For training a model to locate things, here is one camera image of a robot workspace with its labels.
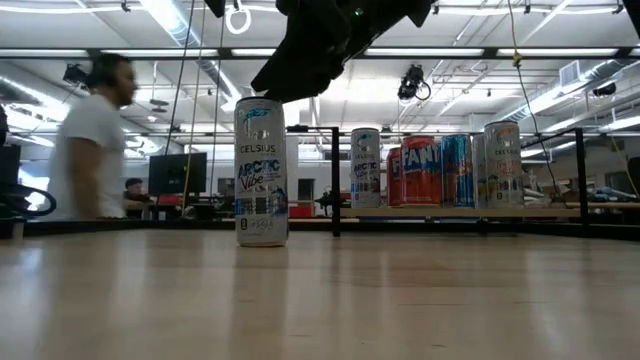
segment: computer monitor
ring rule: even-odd
[[[149,159],[149,194],[181,194],[187,175],[188,154],[151,156]],[[207,154],[191,154],[187,193],[207,191]]]

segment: wooden table surface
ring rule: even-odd
[[[139,230],[0,243],[0,359],[639,359],[640,245]]]

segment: blurry person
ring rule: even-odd
[[[126,190],[123,196],[127,203],[127,207],[139,206],[141,204],[151,202],[149,195],[142,193],[142,179],[127,179],[124,186]]]
[[[118,54],[94,59],[86,85],[91,96],[71,109],[58,129],[49,192],[58,208],[48,220],[124,217],[120,176],[125,139],[120,108],[137,89],[131,61]]]
[[[9,132],[7,119],[7,113],[4,112],[4,108],[0,105],[0,146],[4,145],[4,142],[7,140],[7,132]]]

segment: energy drink can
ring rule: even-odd
[[[373,128],[351,133],[351,207],[380,207],[380,132]]]
[[[484,152],[484,134],[473,135],[473,176],[475,180],[476,208],[487,208],[487,158]]]
[[[469,135],[442,137],[442,178],[443,206],[475,207]]]
[[[282,246],[289,237],[282,104],[263,97],[235,111],[236,237],[242,246]]]
[[[524,190],[518,123],[499,121],[488,124],[484,127],[484,136],[489,208],[522,208]]]
[[[387,205],[399,206],[402,204],[402,183],[400,180],[401,160],[400,148],[389,150],[387,155]]]
[[[402,203],[440,205],[442,169],[440,151],[432,136],[410,136],[402,141]]]

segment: white t-shirt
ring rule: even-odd
[[[76,105],[62,122],[51,155],[49,189],[58,203],[46,220],[76,220],[80,218],[71,193],[68,171],[68,139],[81,138],[102,148],[102,163],[98,169],[98,206],[102,216],[124,217],[120,184],[124,161],[125,140],[118,110],[102,95],[91,95]]]

